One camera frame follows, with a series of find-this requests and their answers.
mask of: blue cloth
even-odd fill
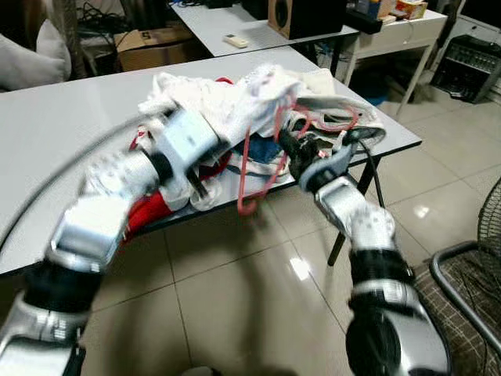
[[[243,155],[243,143],[239,143],[233,149],[240,155]],[[282,148],[273,141],[273,137],[261,137],[254,133],[249,142],[249,158],[259,163],[269,163],[275,159]]]

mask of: robotic arm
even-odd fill
[[[116,154],[89,169],[80,197],[65,211],[45,259],[28,273],[27,288],[0,330],[0,373],[23,374],[10,366],[17,362],[27,366],[30,376],[79,375],[85,350],[78,341],[132,205],[160,183],[173,192],[191,183],[204,195],[192,167],[217,157],[228,143],[201,115],[185,110],[150,121],[166,124],[153,150]],[[350,367],[360,375],[450,374],[445,342],[395,246],[393,218],[368,203],[345,177],[358,142],[371,136],[364,132],[370,130],[349,131],[332,157],[324,157],[308,137],[279,135],[299,186],[314,194],[319,209],[351,239],[349,305],[355,317],[346,339]],[[50,356],[49,365],[31,363]]]

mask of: table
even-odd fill
[[[0,149],[0,174],[4,182],[0,186],[0,233],[4,233],[18,207],[47,176],[105,132],[137,114],[137,104],[150,91],[154,74],[167,71],[212,79],[224,75],[237,80],[261,63],[279,63],[292,71],[318,69],[300,53],[286,46],[0,94],[0,114],[5,124],[2,130],[4,143]],[[336,82],[336,89],[340,94],[359,99],[340,82]],[[384,155],[420,144],[421,140],[416,135],[387,115],[381,112],[379,115],[387,129],[387,137],[373,149],[377,161]],[[75,198],[86,166],[100,155],[127,147],[134,134],[135,129],[130,128],[100,147],[61,177],[34,204],[0,253],[0,274],[13,272],[42,259],[63,209]],[[364,160],[362,155],[358,155],[352,165]],[[365,169],[361,184],[365,182],[368,186],[369,170]],[[236,200],[238,180],[237,174],[223,174],[224,194],[218,202],[219,207]],[[262,181],[250,179],[246,185],[252,189],[257,183],[262,184]],[[283,185],[291,183],[290,179]],[[152,225],[150,230],[204,214],[185,208],[169,219]]]
[[[335,68],[341,53],[344,37],[356,36],[359,32],[344,25],[340,32],[316,35],[313,37],[287,39],[268,26],[267,20],[256,20],[241,4],[231,8],[209,9],[204,5],[179,6],[172,5],[172,9],[181,18],[182,22],[200,39],[212,56],[226,56],[236,53],[270,49],[284,45],[297,45],[306,42],[334,39],[334,53],[331,71],[335,76]],[[227,34],[246,39],[249,44],[244,49],[229,45],[222,39]]]
[[[428,57],[430,57],[446,20],[447,16],[427,10],[424,17],[418,20],[403,20],[390,23],[384,25],[381,31],[376,34],[360,33],[355,42],[347,48],[348,53],[351,54],[351,58],[344,78],[344,84],[346,86],[349,85],[358,59],[424,47],[425,50],[421,56],[421,60],[398,108],[398,118],[402,113],[403,107],[409,102],[409,98],[416,87],[421,73],[423,73],[424,65]]]

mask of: floor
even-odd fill
[[[419,97],[401,123],[422,146],[379,168],[413,265],[475,238],[478,211],[501,176],[500,106],[431,88]],[[381,109],[392,115],[397,106]],[[168,376],[203,364],[224,375],[350,374],[348,246],[326,265],[336,235],[291,188],[270,194],[249,219],[227,208],[133,240],[93,306],[83,375]]]

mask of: black cable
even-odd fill
[[[381,192],[381,185],[379,183],[379,175],[377,174],[377,169],[376,169],[376,165],[374,164],[373,155],[370,153],[369,148],[362,140],[359,140],[359,143],[360,143],[360,145],[362,145],[362,148],[366,152],[367,159],[369,160],[369,165],[370,165],[371,169],[373,170],[374,184],[376,185],[376,192],[377,192],[377,200],[379,201],[379,205],[382,208],[384,208],[383,193]]]
[[[77,156],[68,161],[62,167],[57,169],[44,182],[42,182],[42,184],[38,186],[38,188],[30,195],[30,197],[26,201],[24,201],[23,205],[21,206],[21,209],[16,213],[16,216],[7,227],[7,231],[5,232],[5,235],[2,237],[2,241],[0,242],[0,254],[2,253],[2,250],[5,244],[7,243],[7,240],[10,238],[11,233],[14,231],[19,221],[24,217],[24,215],[30,209],[31,205],[41,196],[42,193],[45,192],[45,190],[47,190],[47,188],[49,188],[58,178],[60,178],[64,173],[66,173],[66,171],[68,171],[70,168],[75,166],[79,161],[87,157],[92,151],[103,145],[109,139],[112,139],[113,137],[119,135],[123,131],[131,128],[133,125],[137,126],[137,124],[144,118],[145,118],[144,116],[134,117],[126,121],[118,128],[114,128],[110,130],[108,133],[105,133],[103,137],[101,137],[94,143],[87,146],[85,149],[83,149],[82,152],[80,152]]]

